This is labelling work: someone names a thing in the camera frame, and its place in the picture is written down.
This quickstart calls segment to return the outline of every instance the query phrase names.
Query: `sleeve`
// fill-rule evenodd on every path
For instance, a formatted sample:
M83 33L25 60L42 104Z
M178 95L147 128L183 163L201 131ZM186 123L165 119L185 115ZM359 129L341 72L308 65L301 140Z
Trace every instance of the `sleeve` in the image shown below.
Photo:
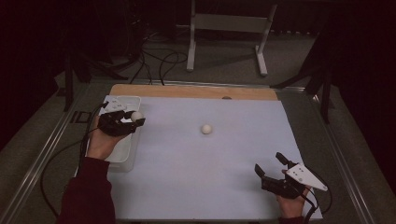
M56 223L116 223L108 165L108 161L84 158L79 174L67 185Z
M303 224L304 217L291 217L291 218L280 217L278 221L279 224Z

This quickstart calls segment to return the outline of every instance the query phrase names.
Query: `ball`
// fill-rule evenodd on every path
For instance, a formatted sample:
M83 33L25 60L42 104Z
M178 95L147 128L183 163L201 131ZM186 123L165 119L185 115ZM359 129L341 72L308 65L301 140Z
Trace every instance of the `ball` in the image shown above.
M201 127L201 132L202 132L203 134L210 134L210 133L212 133L212 130L213 130L213 128L212 128L212 126L210 126L209 124L205 124L205 125L203 125L203 126Z
M133 122L136 122L138 119L142 119L142 118L143 118L143 114L140 113L139 111L136 111L136 112L134 112L134 113L131 115L131 120L132 120Z

